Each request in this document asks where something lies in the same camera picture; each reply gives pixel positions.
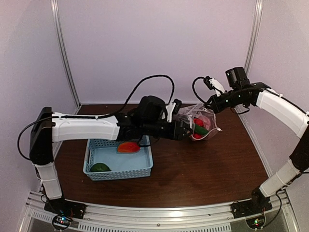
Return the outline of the red lychee bunch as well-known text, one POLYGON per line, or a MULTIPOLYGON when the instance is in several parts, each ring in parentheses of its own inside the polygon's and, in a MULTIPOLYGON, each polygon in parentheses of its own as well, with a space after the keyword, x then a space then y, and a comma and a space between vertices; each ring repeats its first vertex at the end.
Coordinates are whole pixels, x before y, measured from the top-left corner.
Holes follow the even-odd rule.
POLYGON ((203 121, 203 127, 206 129, 206 130, 211 130, 212 129, 212 122, 209 118, 207 117, 203 117, 201 119, 203 121))

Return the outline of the clear polka dot zip bag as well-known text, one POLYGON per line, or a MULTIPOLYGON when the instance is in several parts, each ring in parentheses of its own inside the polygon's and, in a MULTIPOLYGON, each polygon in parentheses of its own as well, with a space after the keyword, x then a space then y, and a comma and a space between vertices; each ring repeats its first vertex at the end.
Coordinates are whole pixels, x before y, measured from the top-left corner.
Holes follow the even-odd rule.
POLYGON ((193 130, 190 139, 195 142, 208 140, 222 131, 217 126, 213 110, 207 109, 201 102, 182 107, 174 118, 190 125, 190 128, 193 130))

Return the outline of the orange red chili pepper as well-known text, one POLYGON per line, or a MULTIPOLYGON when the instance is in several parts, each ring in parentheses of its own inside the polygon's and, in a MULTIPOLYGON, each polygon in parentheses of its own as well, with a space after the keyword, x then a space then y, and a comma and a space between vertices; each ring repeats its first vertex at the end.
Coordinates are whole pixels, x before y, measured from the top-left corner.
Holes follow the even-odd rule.
POLYGON ((119 153, 135 153, 139 151, 140 146, 137 142, 124 142, 117 147, 117 152, 119 153))

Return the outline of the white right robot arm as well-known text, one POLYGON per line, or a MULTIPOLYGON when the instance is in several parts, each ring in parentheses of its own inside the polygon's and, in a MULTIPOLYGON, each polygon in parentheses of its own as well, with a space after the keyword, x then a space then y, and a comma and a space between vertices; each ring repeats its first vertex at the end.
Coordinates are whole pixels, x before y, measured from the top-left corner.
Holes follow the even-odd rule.
POLYGON ((248 108, 252 105, 274 116, 299 138, 288 161, 252 191, 253 199, 248 201, 247 208, 256 214, 265 207, 266 198, 292 183, 309 168, 309 114, 270 86, 262 82, 251 83, 243 67, 232 68, 225 74, 231 87, 229 91, 216 79, 204 78, 204 84, 215 91, 204 104, 207 108, 220 113, 226 108, 238 105, 248 108))

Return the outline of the green cucumber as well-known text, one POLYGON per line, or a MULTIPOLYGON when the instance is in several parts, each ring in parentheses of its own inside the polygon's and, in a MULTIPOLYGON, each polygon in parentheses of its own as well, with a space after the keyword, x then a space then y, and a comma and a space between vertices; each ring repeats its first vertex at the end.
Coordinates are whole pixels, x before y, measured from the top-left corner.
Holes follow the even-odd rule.
POLYGON ((194 133, 199 134, 201 136, 205 136, 208 134, 208 130, 198 124, 195 124, 194 133))

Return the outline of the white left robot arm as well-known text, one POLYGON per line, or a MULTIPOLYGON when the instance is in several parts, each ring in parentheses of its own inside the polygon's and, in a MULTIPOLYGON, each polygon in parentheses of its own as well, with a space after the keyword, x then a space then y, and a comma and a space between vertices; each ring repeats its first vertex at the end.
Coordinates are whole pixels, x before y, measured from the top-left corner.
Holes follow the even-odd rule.
POLYGON ((42 109, 30 133, 29 158, 34 164, 50 206, 60 215, 70 207, 54 164, 53 143, 74 140, 103 139, 130 141, 144 135, 180 141, 193 133, 190 123, 175 119, 181 101, 165 104, 155 96, 142 97, 138 106, 128 113, 122 110, 105 115, 66 115, 42 109))

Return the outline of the green avocado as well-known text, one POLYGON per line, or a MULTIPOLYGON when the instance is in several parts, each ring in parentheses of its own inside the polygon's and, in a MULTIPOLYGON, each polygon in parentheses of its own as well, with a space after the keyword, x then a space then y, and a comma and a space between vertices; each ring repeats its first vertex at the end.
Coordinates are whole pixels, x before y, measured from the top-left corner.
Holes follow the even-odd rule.
POLYGON ((91 172, 110 172, 111 169, 105 163, 96 163, 90 168, 91 172))

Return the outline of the red bell pepper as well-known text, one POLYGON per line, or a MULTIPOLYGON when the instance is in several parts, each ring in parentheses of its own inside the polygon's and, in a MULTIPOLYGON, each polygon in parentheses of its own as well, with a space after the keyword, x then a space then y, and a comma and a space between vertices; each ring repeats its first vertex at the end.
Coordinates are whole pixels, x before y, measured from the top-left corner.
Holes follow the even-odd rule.
MULTIPOLYGON (((200 119, 198 119, 198 118, 195 118, 195 119, 194 119, 194 124, 198 124, 198 125, 200 125, 200 126, 203 127, 203 121, 200 120, 200 119)), ((194 137, 195 139, 201 139, 201 138, 202 138, 201 135, 195 134, 195 133, 193 134, 193 137, 194 137)))

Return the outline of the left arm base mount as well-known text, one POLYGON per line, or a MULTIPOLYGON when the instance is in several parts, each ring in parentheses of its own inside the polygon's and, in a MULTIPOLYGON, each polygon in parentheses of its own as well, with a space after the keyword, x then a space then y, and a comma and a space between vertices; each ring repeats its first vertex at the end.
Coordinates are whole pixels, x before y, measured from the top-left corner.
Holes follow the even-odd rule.
POLYGON ((75 219, 83 219, 86 205, 72 201, 50 201, 46 202, 44 210, 54 213, 52 226, 58 231, 68 229, 73 225, 75 219))

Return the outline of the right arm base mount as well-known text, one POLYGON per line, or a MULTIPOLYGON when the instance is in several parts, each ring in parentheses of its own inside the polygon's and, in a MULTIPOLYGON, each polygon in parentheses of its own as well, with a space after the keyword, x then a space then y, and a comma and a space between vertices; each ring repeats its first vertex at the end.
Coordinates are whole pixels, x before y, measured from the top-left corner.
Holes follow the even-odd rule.
POLYGON ((234 201, 231 205, 231 212, 234 219, 245 218, 246 224, 250 229, 263 229, 266 225, 265 212, 272 209, 271 203, 264 203, 257 206, 252 200, 234 201))

